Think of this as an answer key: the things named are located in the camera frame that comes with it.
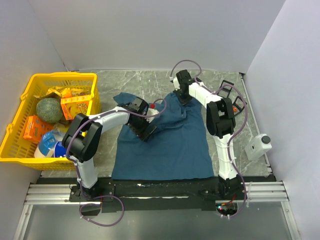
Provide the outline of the blue t-shirt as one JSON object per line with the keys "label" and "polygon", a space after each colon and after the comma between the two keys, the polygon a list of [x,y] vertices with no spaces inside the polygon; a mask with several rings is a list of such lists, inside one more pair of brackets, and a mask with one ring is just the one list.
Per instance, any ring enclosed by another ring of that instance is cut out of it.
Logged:
{"label": "blue t-shirt", "polygon": [[124,125],[117,138],[114,180],[186,180],[213,177],[202,105],[192,99],[181,105],[174,93],[155,108],[164,112],[152,124],[155,131],[140,140]]}

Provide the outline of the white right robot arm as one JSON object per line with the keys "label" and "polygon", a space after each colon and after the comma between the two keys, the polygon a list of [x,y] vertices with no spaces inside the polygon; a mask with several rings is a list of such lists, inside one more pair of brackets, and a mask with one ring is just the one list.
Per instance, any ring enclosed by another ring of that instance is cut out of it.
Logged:
{"label": "white right robot arm", "polygon": [[231,100],[209,90],[198,78],[192,78],[187,70],[179,71],[175,77],[171,76],[170,82],[182,105],[195,99],[206,108],[206,128],[213,136],[219,161],[218,193],[223,199],[230,199],[236,194],[239,185],[238,172],[234,166],[232,136],[236,121]]}

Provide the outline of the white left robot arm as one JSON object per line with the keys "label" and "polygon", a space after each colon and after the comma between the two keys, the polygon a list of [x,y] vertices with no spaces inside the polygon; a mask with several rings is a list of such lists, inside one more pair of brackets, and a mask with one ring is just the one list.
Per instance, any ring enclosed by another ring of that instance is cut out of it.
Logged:
{"label": "white left robot arm", "polygon": [[133,102],[120,103],[99,114],[79,113],[75,116],[63,137],[62,145],[66,149],[65,157],[75,166],[79,191],[87,201],[94,201],[101,194],[94,166],[101,135],[125,125],[145,142],[157,129],[152,121],[161,114],[155,106],[136,97]]}

